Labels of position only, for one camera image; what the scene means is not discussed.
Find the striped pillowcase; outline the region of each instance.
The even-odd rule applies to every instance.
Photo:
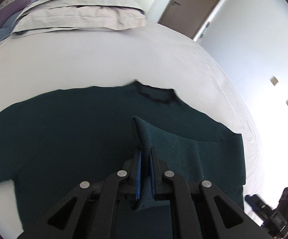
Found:
[[[0,5],[0,28],[14,13],[23,10],[30,0],[4,0]]]

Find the bed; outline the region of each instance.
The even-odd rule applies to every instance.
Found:
[[[253,119],[223,70],[189,38],[147,23],[125,31],[41,33],[0,45],[0,111],[57,89],[121,86],[134,79],[174,88],[188,105],[241,133],[244,195],[261,192],[260,138]],[[252,215],[246,204],[245,212]],[[12,239],[21,232],[13,182],[0,183],[0,234]]]

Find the door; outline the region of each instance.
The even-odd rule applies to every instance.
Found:
[[[193,39],[219,0],[171,0],[159,24]]]

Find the dark green sweater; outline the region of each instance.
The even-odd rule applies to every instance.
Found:
[[[169,204],[152,198],[149,159],[153,146],[158,158],[167,162],[170,170],[187,181],[210,180],[243,206],[240,184],[244,176],[240,174],[245,172],[245,165],[244,158],[240,157],[243,147],[240,135],[219,142],[196,141],[165,132],[139,117],[132,118],[132,127],[136,144],[142,151],[142,190],[136,209]]]
[[[237,138],[238,150],[233,154],[227,151],[227,157],[222,159],[228,166],[230,162],[237,162],[241,168],[235,172],[227,170],[231,179],[222,180],[217,186],[225,192],[234,190],[230,197],[243,207],[245,167],[241,135],[189,107],[174,90],[152,88],[136,81],[115,88],[57,90],[0,112],[0,182],[14,181],[24,229],[81,181],[104,180],[133,157],[137,143],[132,133],[132,116],[196,141]],[[206,154],[209,159],[213,157],[213,152]],[[216,166],[210,171],[218,172]],[[119,211],[125,218],[118,220],[124,227],[117,231],[118,235],[127,233],[130,226],[132,229],[139,226],[134,230],[139,231],[155,224],[150,219],[144,224],[144,217],[164,216],[165,222],[169,218],[165,217],[169,214],[167,207],[139,212],[120,207]]]

